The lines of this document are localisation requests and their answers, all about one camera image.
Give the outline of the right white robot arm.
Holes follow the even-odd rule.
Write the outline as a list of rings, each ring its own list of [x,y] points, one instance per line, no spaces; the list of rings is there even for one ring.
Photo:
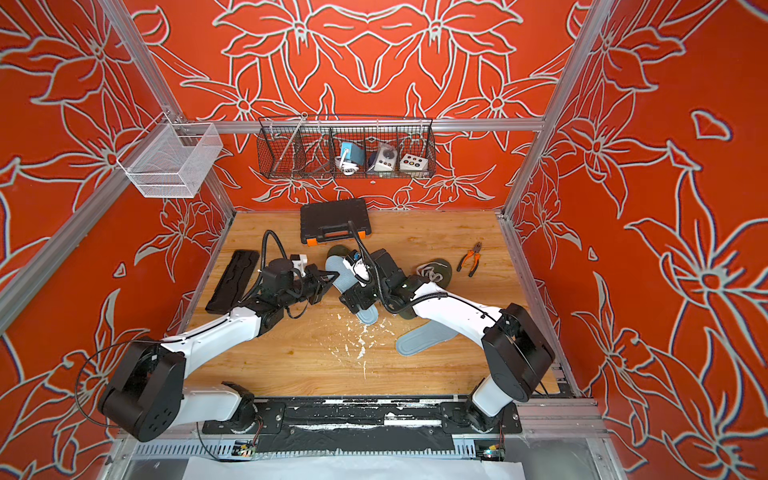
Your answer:
[[[524,307],[515,303],[505,308],[487,306],[453,294],[422,275],[406,276],[386,250],[368,251],[353,222],[345,230],[355,239],[358,254],[346,267],[355,284],[340,297],[350,312],[377,304],[393,315],[411,310],[483,350],[489,375],[464,407],[471,428],[490,431],[505,407],[531,399],[556,355]]]

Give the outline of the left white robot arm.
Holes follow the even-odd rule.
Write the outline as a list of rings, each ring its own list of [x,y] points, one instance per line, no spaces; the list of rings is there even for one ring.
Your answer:
[[[254,427],[259,414],[253,394],[224,382],[211,388],[186,386],[188,377],[231,348],[268,333],[291,306],[319,303],[339,277],[286,253],[262,261],[255,284],[221,317],[184,333],[130,342],[102,393],[98,411],[140,442],[166,430],[208,421],[236,432]]]

